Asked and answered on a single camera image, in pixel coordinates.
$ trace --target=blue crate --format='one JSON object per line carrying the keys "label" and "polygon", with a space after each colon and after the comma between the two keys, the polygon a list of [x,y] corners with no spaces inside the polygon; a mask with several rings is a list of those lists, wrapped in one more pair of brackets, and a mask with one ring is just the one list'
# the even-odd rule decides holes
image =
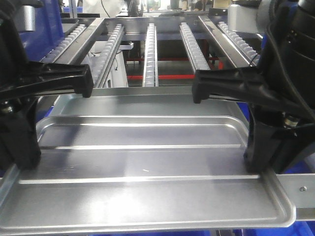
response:
{"label": "blue crate", "polygon": [[182,232],[136,233],[136,234],[114,234],[114,235],[91,235],[91,236],[211,236],[211,235],[209,231],[182,231]]}
{"label": "blue crate", "polygon": [[[69,13],[69,7],[68,7],[68,6],[63,7],[63,12],[64,12],[64,13]],[[78,7],[77,7],[77,12],[78,12],[78,13],[83,13],[83,7],[78,6]]]}
{"label": "blue crate", "polygon": [[44,6],[35,10],[36,31],[20,33],[29,60],[43,59],[64,39],[58,0],[42,0]]}
{"label": "blue crate", "polygon": [[314,236],[306,222],[295,222],[287,228],[234,230],[236,236]]}
{"label": "blue crate", "polygon": [[239,106],[239,108],[241,109],[241,111],[243,112],[245,118],[247,120],[250,120],[250,111],[248,109],[248,105],[246,102],[238,102],[237,105]]}

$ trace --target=metal tray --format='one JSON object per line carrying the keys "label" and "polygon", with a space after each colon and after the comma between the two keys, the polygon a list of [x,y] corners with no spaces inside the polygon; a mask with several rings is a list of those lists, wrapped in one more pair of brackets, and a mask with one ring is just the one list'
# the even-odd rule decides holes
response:
{"label": "metal tray", "polygon": [[36,170],[6,174],[0,234],[87,234],[289,226],[272,171],[249,175],[236,118],[50,117]]}
{"label": "metal tray", "polygon": [[94,89],[89,99],[61,95],[50,116],[233,116],[246,123],[235,102],[194,104],[190,86]]}

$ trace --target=screw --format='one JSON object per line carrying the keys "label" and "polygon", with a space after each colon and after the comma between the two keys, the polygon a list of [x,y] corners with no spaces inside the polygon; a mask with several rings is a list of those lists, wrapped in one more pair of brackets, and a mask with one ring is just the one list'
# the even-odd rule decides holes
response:
{"label": "screw", "polygon": [[300,121],[300,118],[296,118],[294,116],[287,115],[284,118],[283,126],[287,129],[295,128],[298,125],[299,121]]}
{"label": "screw", "polygon": [[11,106],[8,101],[0,103],[0,114],[7,115],[10,113],[13,113],[13,106]]}
{"label": "screw", "polygon": [[306,186],[300,187],[300,192],[306,192],[306,190],[307,190]]}

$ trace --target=red bar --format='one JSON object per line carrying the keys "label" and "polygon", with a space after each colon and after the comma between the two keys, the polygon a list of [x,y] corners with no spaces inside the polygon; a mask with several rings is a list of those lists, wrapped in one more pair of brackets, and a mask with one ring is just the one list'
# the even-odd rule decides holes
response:
{"label": "red bar", "polygon": [[218,66],[219,70],[222,70],[224,68],[224,64],[222,61],[219,61],[219,66]]}
{"label": "red bar", "polygon": [[[128,75],[127,78],[129,80],[142,80],[143,76],[142,75]],[[194,79],[195,75],[159,75],[158,79],[159,80],[187,80],[187,79]]]}

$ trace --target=black cable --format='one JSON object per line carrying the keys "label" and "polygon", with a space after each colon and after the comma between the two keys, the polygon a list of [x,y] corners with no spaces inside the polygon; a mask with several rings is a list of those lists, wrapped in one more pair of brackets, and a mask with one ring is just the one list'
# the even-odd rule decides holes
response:
{"label": "black cable", "polygon": [[108,14],[108,12],[106,11],[105,6],[104,6],[104,4],[103,4],[103,0],[100,0],[100,3],[102,4],[102,7],[103,7],[104,11],[106,12],[106,14],[108,15],[108,17],[110,18],[109,14]]}
{"label": "black cable", "polygon": [[90,53],[95,57],[97,54],[100,54],[101,52],[97,52],[97,53],[90,52]]}
{"label": "black cable", "polygon": [[312,110],[311,107],[309,107],[309,105],[307,104],[307,102],[304,100],[304,98],[301,96],[301,94],[299,93],[299,91],[296,89],[295,85],[293,84],[292,80],[290,79],[286,69],[285,69],[285,65],[281,59],[281,55],[277,46],[277,43],[271,33],[271,24],[268,25],[267,30],[266,30],[266,35],[269,39],[269,42],[273,48],[273,51],[277,57],[277,60],[279,61],[279,65],[280,65],[280,69],[281,72],[283,74],[283,77],[285,79],[285,82],[287,83],[291,93],[293,94],[293,96],[297,99],[298,103],[300,103],[300,105],[307,111],[307,113],[310,115],[311,120],[313,123],[315,123],[315,114]]}
{"label": "black cable", "polygon": [[116,60],[116,63],[117,63],[117,66],[116,66],[115,70],[118,70],[118,61],[117,61],[116,58],[115,58],[115,60]]}
{"label": "black cable", "polygon": [[257,57],[258,55],[259,55],[259,54],[257,53],[257,54],[252,58],[252,60],[250,61],[249,66],[252,66],[253,61],[256,59],[256,57]]}

